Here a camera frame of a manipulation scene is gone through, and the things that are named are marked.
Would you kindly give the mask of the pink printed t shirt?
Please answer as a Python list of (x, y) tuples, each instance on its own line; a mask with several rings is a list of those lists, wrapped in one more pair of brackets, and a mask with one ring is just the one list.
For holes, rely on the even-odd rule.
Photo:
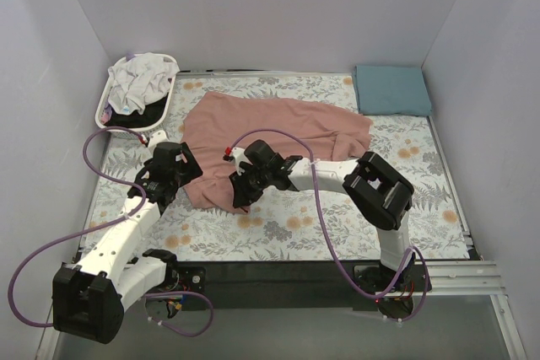
[(246, 148), (262, 139), (283, 157), (343, 161), (369, 150), (371, 125), (366, 116), (322, 102), (208, 92), (183, 121), (182, 141), (202, 169), (184, 189), (195, 208), (235, 212), (229, 180), (234, 166), (223, 159), (226, 148)]

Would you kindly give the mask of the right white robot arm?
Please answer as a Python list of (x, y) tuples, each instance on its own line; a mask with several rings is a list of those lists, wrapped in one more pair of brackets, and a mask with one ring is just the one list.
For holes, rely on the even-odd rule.
[(299, 155), (284, 158), (263, 140), (256, 140), (247, 148), (228, 148), (224, 160), (235, 166), (229, 176), (233, 207), (249, 207), (270, 186), (280, 191), (341, 193), (375, 226), (383, 268), (397, 271), (412, 260), (406, 249), (411, 246), (408, 217), (414, 188), (377, 153), (346, 161), (312, 161)]

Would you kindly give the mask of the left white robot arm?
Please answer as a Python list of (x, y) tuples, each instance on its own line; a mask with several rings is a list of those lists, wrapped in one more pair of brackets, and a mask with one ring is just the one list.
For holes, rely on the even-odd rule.
[(94, 248), (75, 265), (59, 269), (52, 281), (53, 327), (60, 332), (109, 343), (127, 309), (146, 293), (178, 290), (176, 255), (151, 250), (129, 261), (144, 235), (161, 219), (177, 191), (202, 175), (185, 143), (164, 131), (146, 140), (152, 156), (137, 173), (119, 214)]

